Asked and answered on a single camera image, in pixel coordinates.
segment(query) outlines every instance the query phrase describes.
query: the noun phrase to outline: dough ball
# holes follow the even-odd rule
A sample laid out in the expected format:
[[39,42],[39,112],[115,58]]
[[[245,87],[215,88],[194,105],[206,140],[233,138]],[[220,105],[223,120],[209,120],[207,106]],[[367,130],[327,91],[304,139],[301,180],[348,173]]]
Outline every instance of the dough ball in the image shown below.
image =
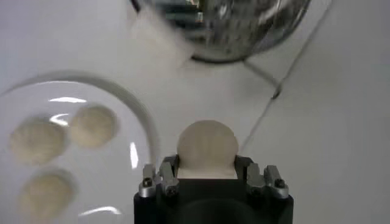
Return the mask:
[[35,177],[19,195],[19,211],[32,223],[41,223],[58,216],[73,196],[71,185],[63,178],[49,174]]
[[65,134],[52,122],[28,121],[11,134],[9,146],[22,163],[41,165],[64,151]]
[[111,140],[114,132],[115,117],[101,106],[79,110],[70,123],[70,137],[81,147],[100,147]]
[[234,133],[217,121],[191,124],[180,135],[177,145],[180,168],[187,170],[230,170],[237,152]]

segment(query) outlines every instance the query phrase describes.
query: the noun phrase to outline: metal bracket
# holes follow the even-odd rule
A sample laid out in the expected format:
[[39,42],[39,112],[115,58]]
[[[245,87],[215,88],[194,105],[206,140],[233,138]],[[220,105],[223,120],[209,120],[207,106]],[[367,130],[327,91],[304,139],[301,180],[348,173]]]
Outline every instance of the metal bracket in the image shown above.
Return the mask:
[[160,166],[162,177],[161,188],[165,196],[172,197],[179,192],[179,180],[174,177],[172,167],[169,162],[164,162]]
[[151,164],[147,164],[143,169],[143,180],[138,185],[138,193],[140,197],[149,198],[156,195],[155,168]]
[[247,192],[253,196],[260,196],[266,187],[264,176],[260,175],[257,163],[251,163],[247,167],[246,174]]
[[267,166],[264,169],[264,178],[274,197],[282,199],[288,198],[288,185],[280,177],[276,166]]

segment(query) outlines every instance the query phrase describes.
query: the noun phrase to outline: metal bowl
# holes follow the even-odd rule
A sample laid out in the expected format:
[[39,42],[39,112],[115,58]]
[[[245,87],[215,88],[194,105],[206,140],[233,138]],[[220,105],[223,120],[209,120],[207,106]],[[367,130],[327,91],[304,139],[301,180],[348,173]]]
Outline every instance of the metal bowl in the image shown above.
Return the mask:
[[265,51],[300,23],[310,0],[131,0],[149,4],[195,47],[196,60],[227,63]]

